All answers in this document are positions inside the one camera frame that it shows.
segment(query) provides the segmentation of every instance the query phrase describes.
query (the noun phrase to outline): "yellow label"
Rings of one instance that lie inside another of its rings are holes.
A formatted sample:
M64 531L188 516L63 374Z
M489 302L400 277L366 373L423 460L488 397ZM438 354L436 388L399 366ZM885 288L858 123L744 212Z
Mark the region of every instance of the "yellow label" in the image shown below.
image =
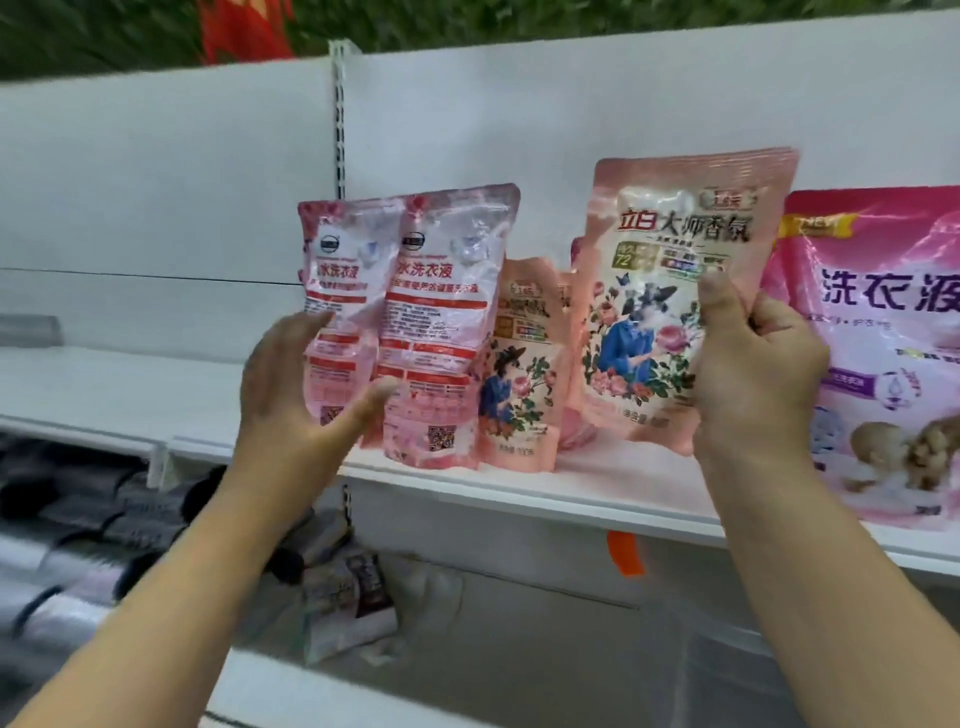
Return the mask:
M839 215L783 215L777 237L853 237L853 221L859 215L844 212Z

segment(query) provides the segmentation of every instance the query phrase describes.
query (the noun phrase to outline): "woman in blue dress illustration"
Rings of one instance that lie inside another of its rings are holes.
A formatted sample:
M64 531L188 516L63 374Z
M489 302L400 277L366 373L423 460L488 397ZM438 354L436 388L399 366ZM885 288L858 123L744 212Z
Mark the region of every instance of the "woman in blue dress illustration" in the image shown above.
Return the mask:
M597 370L613 369L628 382L645 383L650 378L650 362L659 352L655 347L657 331L667 323L667 304L677 286L663 288L647 283L642 293L623 304L626 318L613 324L600 341Z
M514 384L510 378L511 370L520 369L520 358L526 348L509 346L497 353L493 362L493 374L484 380L480 390L480 417L488 417L501 423L509 423L514 418L513 410L508 406Z

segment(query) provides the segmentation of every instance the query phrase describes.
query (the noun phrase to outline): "pink detergent pouch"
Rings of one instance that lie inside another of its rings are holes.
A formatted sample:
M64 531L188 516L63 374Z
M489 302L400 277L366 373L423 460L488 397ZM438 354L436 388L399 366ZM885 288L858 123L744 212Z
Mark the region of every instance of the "pink detergent pouch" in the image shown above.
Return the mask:
M582 237L576 237L570 244L570 265L576 268L577 258L580 256L580 244ZM585 334L587 331L587 320L574 321L572 302L573 302L573 284L576 278L575 273L560 273L562 298L564 301L564 313L568 318L570 326L570 337L572 351L579 351L585 345ZM573 377L573 368L570 368L570 376ZM564 407L564 416L560 425L560 450L571 450L588 445L596 439L599 430L584 420L583 416L572 407Z
M574 294L588 340L571 403L588 422L692 453L697 278L722 268L753 300L798 158L778 148L597 163Z
M809 447L864 520L940 528L960 504L960 187L787 198L764 289L830 345Z
M552 471L570 383L569 320L560 275L545 257L507 260L487 374L480 457L521 473Z
M383 448L415 468L476 468L477 407L496 290L520 191L514 184L407 198L377 373L401 380Z
M307 409L325 425L371 379L384 297L399 255L404 201L307 202L298 210L303 308L334 313L306 350Z

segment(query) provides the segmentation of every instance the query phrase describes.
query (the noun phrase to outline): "red cloth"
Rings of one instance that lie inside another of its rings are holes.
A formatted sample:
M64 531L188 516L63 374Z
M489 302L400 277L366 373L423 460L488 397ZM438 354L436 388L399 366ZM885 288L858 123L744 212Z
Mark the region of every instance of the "red cloth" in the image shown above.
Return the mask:
M231 0L199 0L204 62L291 59L283 22L293 17L291 0L266 0L267 15Z

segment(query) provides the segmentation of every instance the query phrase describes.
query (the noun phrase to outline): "green foliage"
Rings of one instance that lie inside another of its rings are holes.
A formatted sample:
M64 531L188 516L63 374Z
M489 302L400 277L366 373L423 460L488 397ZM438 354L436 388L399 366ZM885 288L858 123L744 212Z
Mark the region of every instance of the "green foliage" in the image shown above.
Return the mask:
M960 5L960 0L294 0L294 50L364 51L697 28ZM196 0L0 0L0 79L200 63Z

